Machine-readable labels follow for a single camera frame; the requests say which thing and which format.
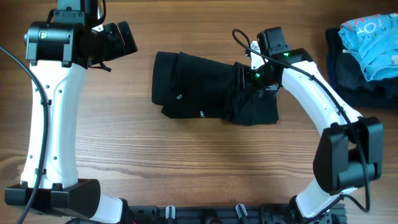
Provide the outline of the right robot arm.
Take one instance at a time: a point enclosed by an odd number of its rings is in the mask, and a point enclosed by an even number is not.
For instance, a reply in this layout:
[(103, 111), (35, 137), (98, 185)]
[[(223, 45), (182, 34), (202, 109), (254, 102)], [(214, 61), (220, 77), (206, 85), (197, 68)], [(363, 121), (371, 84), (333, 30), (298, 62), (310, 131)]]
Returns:
[(289, 49), (280, 27), (259, 33), (255, 48), (249, 41), (235, 41), (251, 59), (251, 81), (287, 90), (320, 135), (313, 160), (314, 179), (290, 201), (292, 221), (318, 222), (344, 199), (368, 213), (370, 183), (382, 173), (382, 123), (375, 117), (364, 118), (346, 104), (305, 49)]

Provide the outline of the black t-shirt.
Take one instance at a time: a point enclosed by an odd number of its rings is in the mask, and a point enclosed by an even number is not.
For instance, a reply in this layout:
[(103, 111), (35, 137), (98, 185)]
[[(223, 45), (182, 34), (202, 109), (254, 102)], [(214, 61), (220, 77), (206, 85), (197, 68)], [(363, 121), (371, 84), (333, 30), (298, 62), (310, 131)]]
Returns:
[(238, 90), (234, 64), (157, 52), (152, 102), (172, 119), (218, 118), (246, 126), (279, 120), (276, 92)]

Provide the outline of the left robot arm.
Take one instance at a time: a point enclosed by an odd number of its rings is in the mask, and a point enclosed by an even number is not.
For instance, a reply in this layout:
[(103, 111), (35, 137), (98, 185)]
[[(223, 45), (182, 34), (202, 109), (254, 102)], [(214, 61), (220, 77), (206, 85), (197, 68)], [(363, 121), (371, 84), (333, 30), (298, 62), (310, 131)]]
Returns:
[(69, 217), (72, 223), (132, 223), (126, 200), (78, 176), (75, 138), (80, 93), (89, 68), (137, 51), (127, 22), (105, 23), (104, 1), (59, 1), (24, 37), (23, 70), (32, 80), (28, 155), (21, 180), (5, 189), (8, 206)]

